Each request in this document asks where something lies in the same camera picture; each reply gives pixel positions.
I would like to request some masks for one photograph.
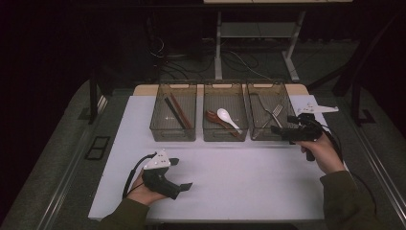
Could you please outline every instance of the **black wire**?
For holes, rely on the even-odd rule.
[[[170,75],[174,80],[179,80],[179,79],[176,78],[171,72],[166,71],[166,70],[163,70],[163,69],[161,69],[161,71],[162,71],[162,72],[165,72],[165,73],[168,74],[168,75]]]
[[[237,54],[236,52],[234,52],[234,51],[223,50],[223,52],[225,52],[225,53],[230,53],[230,54],[233,55],[233,57],[238,57],[237,60],[232,60],[232,59],[228,58],[227,56],[222,56],[223,58],[229,59],[231,62],[233,62],[233,63],[236,64],[236,65],[248,67],[248,68],[251,68],[251,69],[257,68],[257,67],[259,66],[259,61],[258,61],[258,59],[257,59],[256,57],[254,57],[253,55],[251,55],[251,54],[247,54],[247,56],[251,57],[251,59],[254,60],[254,62],[255,62],[254,65],[249,65],[248,62],[245,61],[245,60],[244,60],[244,61],[241,61],[242,57],[241,57],[239,54]]]
[[[373,193],[372,193],[371,188],[370,188],[370,187],[367,185],[367,183],[361,178],[361,176],[359,176],[359,175],[357,175],[356,173],[351,172],[351,171],[350,171],[350,174],[353,175],[359,182],[361,182],[361,183],[364,185],[365,189],[367,189],[368,193],[370,194],[370,197],[371,197],[371,200],[372,200],[372,202],[373,202],[373,205],[374,205],[373,211],[374,211],[375,214],[376,214],[376,212],[377,212],[377,211],[376,211],[376,210],[377,210],[377,207],[376,207],[376,199],[375,199],[375,196],[374,196]]]
[[[168,62],[168,64],[176,65],[185,72],[198,74],[198,73],[203,73],[203,72],[207,71],[210,68],[210,66],[212,66],[213,61],[214,61],[214,58],[211,58],[209,65],[202,70],[189,70],[189,69],[186,69],[185,67],[181,66],[180,64],[174,63],[173,61]]]
[[[338,137],[337,133],[336,133],[332,128],[330,128],[330,127],[328,127],[328,126],[325,126],[325,125],[321,125],[321,126],[328,128],[328,130],[330,130],[331,133],[333,133],[333,134],[335,135],[335,138],[333,138],[333,140],[334,140],[334,142],[336,142],[336,144],[338,145],[338,150],[339,150],[339,152],[337,152],[337,153],[342,156],[342,155],[343,155],[343,152],[342,152],[342,149],[341,149],[341,141],[340,141],[340,138]],[[374,196],[373,193],[372,193],[371,188],[367,185],[367,183],[366,183],[359,175],[357,175],[356,173],[351,172],[351,171],[349,171],[349,173],[350,173],[351,175],[353,175],[358,181],[360,181],[360,182],[364,185],[364,187],[365,187],[365,189],[368,191],[368,193],[370,194],[371,200],[372,200],[373,205],[374,205],[374,213],[376,214],[376,209],[377,209],[377,207],[376,207],[376,199],[375,199],[375,196]]]
[[[139,188],[140,186],[142,186],[143,184],[144,184],[144,182],[141,183],[141,184],[139,184],[139,185],[137,185],[137,186],[135,186],[134,188],[132,188],[130,191],[128,191],[127,195],[129,195],[132,191],[138,189],[138,188]]]
[[[137,162],[134,169],[131,170],[131,172],[129,173],[128,179],[125,182],[125,186],[124,186],[124,190],[123,190],[123,198],[126,198],[126,196],[129,193],[128,192],[129,185],[131,184],[132,178],[134,177],[134,174],[137,171],[138,167],[141,165],[141,163],[143,163],[143,161],[145,161],[148,158],[153,158],[155,155],[156,155],[156,152],[153,154],[144,156],[143,158],[141,158],[140,161]]]
[[[173,69],[173,70],[176,70],[176,71],[178,71],[179,73],[181,73],[184,77],[185,77],[185,79],[189,79],[189,77],[182,71],[182,70],[180,70],[180,69],[177,69],[177,68],[175,68],[175,67],[172,67],[172,66],[169,66],[169,65],[164,65],[165,67],[167,67],[167,68],[169,68],[169,69]]]
[[[228,62],[228,60],[229,59],[227,57],[225,57],[225,56],[223,56],[222,59],[221,59],[221,61],[223,61],[224,64],[226,64],[230,69],[235,70],[235,71],[240,72],[240,73],[246,73],[246,72],[250,71],[249,69],[246,68],[246,66],[244,66],[245,68],[243,70],[236,69],[235,67],[231,66],[231,64]]]
[[[339,136],[337,135],[337,132],[335,132],[335,131],[334,131],[331,127],[329,127],[329,126],[322,125],[322,127],[328,128],[328,130],[330,130],[331,133],[335,136],[334,140],[337,142],[338,148],[339,148],[340,151],[341,151],[341,140],[340,140]]]
[[[292,73],[293,71],[296,71],[299,69],[299,67],[301,67],[303,64],[305,64],[308,60],[310,60],[313,56],[317,55],[320,51],[322,51],[325,48],[325,44],[323,44],[322,48],[320,48],[319,50],[313,52],[313,54],[309,55],[306,59],[304,59],[301,63],[296,64],[295,68],[293,70],[291,70],[289,73]]]

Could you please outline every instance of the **white spoon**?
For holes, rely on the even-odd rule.
[[[223,122],[229,123],[230,125],[232,125],[239,134],[242,133],[241,130],[239,130],[239,127],[236,125],[236,123],[233,122],[233,120],[231,120],[230,114],[227,112],[227,110],[225,110],[224,108],[219,108],[217,110],[217,116],[223,120]]]

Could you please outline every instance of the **cable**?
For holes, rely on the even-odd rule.
[[[126,196],[128,196],[132,191],[134,191],[134,190],[136,190],[136,189],[138,189],[140,186],[142,186],[144,184],[144,182],[143,183],[141,183],[141,184],[139,184],[139,185],[137,185],[137,186],[135,186],[134,188],[132,188],[130,191],[128,191],[128,193],[127,193],[127,195]]]
[[[182,70],[180,70],[180,69],[176,69],[175,67],[172,67],[172,66],[168,66],[168,65],[164,65],[165,67],[168,67],[169,69],[173,69],[173,70],[176,70],[176,71],[178,71],[179,73],[181,73],[184,77],[185,77],[185,79],[189,79],[189,77],[185,74],[185,73],[183,73],[182,72]]]
[[[255,70],[251,69],[251,67],[250,67],[247,63],[245,63],[245,61],[244,61],[238,54],[234,53],[233,51],[227,51],[227,52],[229,52],[229,53],[235,55],[239,60],[241,60],[241,62],[245,65],[245,67],[247,67],[247,69],[249,69],[249,70],[250,70],[251,72],[253,72],[254,74],[259,75],[259,76],[261,76],[261,77],[264,77],[264,78],[266,78],[266,79],[272,80],[271,78],[266,77],[266,76],[264,76],[264,75],[262,75],[262,74],[256,72]]]
[[[170,75],[174,80],[179,80],[179,79],[176,78],[171,72],[166,71],[166,70],[163,70],[163,69],[161,69],[161,71],[162,71],[162,72],[165,72],[165,73],[168,74],[168,75]]]
[[[156,155],[156,151],[153,154],[144,156],[143,158],[141,158],[140,161],[138,161],[138,163],[135,165],[134,169],[131,170],[131,172],[129,173],[128,179],[125,182],[125,186],[124,186],[124,190],[123,190],[123,198],[126,198],[129,193],[128,192],[129,185],[131,184],[132,178],[134,177],[134,174],[137,171],[138,167],[141,165],[141,163],[143,163],[143,161],[145,161],[148,158],[153,158],[155,155]]]
[[[303,60],[300,64],[297,64],[295,66],[295,68],[293,70],[291,70],[289,73],[292,73],[293,71],[296,71],[299,69],[299,67],[301,67],[304,63],[306,63],[308,60],[310,60],[310,58],[312,58],[313,56],[317,55],[320,51],[322,51],[325,48],[325,44],[323,44],[322,48],[320,48],[319,50],[313,52],[313,54],[309,55],[305,60]]]
[[[337,133],[336,133],[333,129],[331,129],[330,127],[328,127],[328,126],[325,126],[325,125],[321,125],[321,126],[328,128],[328,130],[330,130],[331,133],[333,133],[333,134],[336,136],[336,138],[333,138],[332,135],[329,135],[328,138],[330,138],[331,143],[332,143],[334,146],[337,147],[337,150],[338,150],[337,154],[339,155],[340,159],[344,162],[344,160],[343,160],[343,152],[342,152],[342,149],[341,149],[341,141],[340,141],[340,138],[338,137]],[[353,175],[353,177],[355,177],[359,182],[361,182],[361,183],[364,185],[365,189],[366,189],[366,190],[368,191],[368,193],[370,194],[370,197],[371,197],[372,202],[373,202],[373,205],[374,205],[374,213],[376,214],[376,209],[377,209],[377,207],[376,207],[376,200],[375,200],[375,197],[374,197],[374,195],[373,195],[373,193],[372,193],[371,188],[367,185],[367,183],[366,183],[359,175],[357,175],[357,174],[354,173],[354,172],[351,172],[350,170],[349,170],[349,173],[350,173],[351,175]]]
[[[368,193],[370,194],[370,197],[371,197],[371,200],[372,200],[372,202],[373,202],[373,205],[374,205],[373,211],[374,211],[375,214],[376,214],[376,212],[377,212],[376,199],[375,199],[375,196],[374,196],[373,193],[372,193],[371,188],[367,185],[367,183],[366,183],[359,175],[357,175],[356,173],[351,172],[351,171],[349,171],[349,172],[350,172],[350,174],[353,175],[359,182],[361,182],[361,183],[364,185],[365,189],[367,189]]]
[[[168,64],[176,65],[179,68],[181,68],[182,70],[184,70],[185,72],[197,74],[197,73],[202,73],[202,72],[207,71],[210,68],[210,66],[212,66],[213,61],[214,61],[214,58],[211,58],[211,61],[210,61],[209,65],[207,67],[205,67],[204,69],[202,69],[202,70],[188,70],[185,67],[183,67],[183,66],[181,66],[181,65],[179,65],[177,63],[174,63],[172,61],[168,62]]]

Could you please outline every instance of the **clear plastic bin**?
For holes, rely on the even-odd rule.
[[[150,130],[156,142],[196,140],[196,80],[161,80]]]
[[[287,122],[287,116],[295,116],[295,111],[283,80],[247,80],[245,95],[251,140],[281,141],[271,126],[296,127]]]
[[[247,112],[241,80],[205,80],[203,103],[203,135],[206,142],[243,142],[248,132]],[[239,127],[215,117],[224,108]]]

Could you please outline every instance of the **fork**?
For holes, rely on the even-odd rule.
[[[259,96],[260,105],[262,105],[263,110],[265,110],[267,113],[269,113],[269,114],[272,116],[272,118],[275,119],[275,121],[276,121],[276,123],[278,124],[278,126],[279,126],[280,128],[282,128],[283,126],[282,126],[282,124],[280,123],[280,121],[278,120],[277,117],[278,117],[278,115],[281,113],[281,111],[282,111],[282,109],[283,109],[283,105],[281,105],[281,104],[279,103],[279,104],[274,108],[274,110],[271,111],[268,106],[265,106],[265,105],[264,105],[261,96],[260,96],[260,95],[258,95],[258,96]],[[271,120],[272,120],[271,118],[268,119],[268,121],[266,121],[266,123],[263,124],[263,126],[262,126],[261,128],[265,128]],[[253,135],[252,138],[255,140],[255,139],[257,139],[258,136],[259,136],[259,131],[256,132],[256,133]]]
[[[274,111],[272,111],[272,117],[274,117],[274,119],[275,119],[275,122],[277,122],[277,124],[278,124],[278,127],[280,127],[280,128],[282,128],[283,126],[282,126],[282,124],[280,123],[280,121],[278,120],[278,115],[281,113],[281,111],[282,111],[282,109],[283,109],[283,106],[279,103],[276,107],[275,107],[275,109],[274,109]]]
[[[264,98],[262,97],[262,95],[258,95],[259,96],[259,102],[260,105],[262,105],[262,108],[268,112],[275,120],[275,122],[278,124],[278,127],[283,127],[282,124],[280,123],[280,121],[278,120],[278,115],[281,113],[282,109],[283,109],[283,105],[281,105],[280,103],[274,108],[273,111],[271,111],[270,107],[267,106],[267,104],[264,103]],[[271,121],[271,119],[269,119],[262,127],[266,127],[266,125],[268,125],[268,123]]]

